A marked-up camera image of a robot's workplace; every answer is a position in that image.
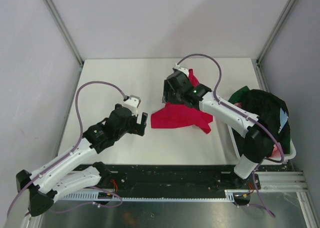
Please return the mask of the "red t shirt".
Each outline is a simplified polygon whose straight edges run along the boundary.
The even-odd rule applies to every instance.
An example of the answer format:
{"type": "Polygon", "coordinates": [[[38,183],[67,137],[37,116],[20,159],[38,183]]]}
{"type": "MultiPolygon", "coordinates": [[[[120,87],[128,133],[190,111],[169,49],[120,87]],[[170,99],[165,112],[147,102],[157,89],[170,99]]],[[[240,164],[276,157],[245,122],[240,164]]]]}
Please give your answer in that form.
{"type": "Polygon", "coordinates": [[[189,126],[200,128],[205,134],[211,132],[210,123],[214,117],[210,114],[188,108],[185,105],[164,105],[164,108],[151,115],[150,124],[152,129],[176,129],[189,126]]]}

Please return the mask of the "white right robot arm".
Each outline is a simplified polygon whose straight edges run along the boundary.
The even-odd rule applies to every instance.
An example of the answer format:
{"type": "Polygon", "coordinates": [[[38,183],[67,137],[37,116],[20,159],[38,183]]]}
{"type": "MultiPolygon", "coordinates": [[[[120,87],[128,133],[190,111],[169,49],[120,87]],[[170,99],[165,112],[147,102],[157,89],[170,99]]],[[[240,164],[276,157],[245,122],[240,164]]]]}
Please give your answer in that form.
{"type": "Polygon", "coordinates": [[[226,123],[244,138],[243,154],[233,171],[222,184],[242,189],[249,182],[249,175],[265,158],[272,155],[275,140],[261,124],[259,116],[219,98],[203,84],[192,85],[187,75],[175,71],[164,80],[164,103],[184,105],[213,115],[226,123]]]}

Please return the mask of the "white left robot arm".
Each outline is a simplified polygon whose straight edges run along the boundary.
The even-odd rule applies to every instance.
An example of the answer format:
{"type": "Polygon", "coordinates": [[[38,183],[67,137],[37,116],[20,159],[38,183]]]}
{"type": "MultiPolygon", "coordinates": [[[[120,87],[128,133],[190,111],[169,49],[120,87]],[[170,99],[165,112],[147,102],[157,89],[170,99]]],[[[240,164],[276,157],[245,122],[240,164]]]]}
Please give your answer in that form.
{"type": "Polygon", "coordinates": [[[37,217],[48,211],[60,198],[82,188],[105,188],[110,184],[111,172],[103,162],[95,162],[79,174],[69,173],[84,161],[110,148],[123,135],[143,136],[148,114],[142,113],[141,122],[132,109],[116,104],[107,118],[90,126],[80,141],[60,156],[33,172],[21,170],[16,175],[19,192],[29,190],[28,213],[37,217]]]}

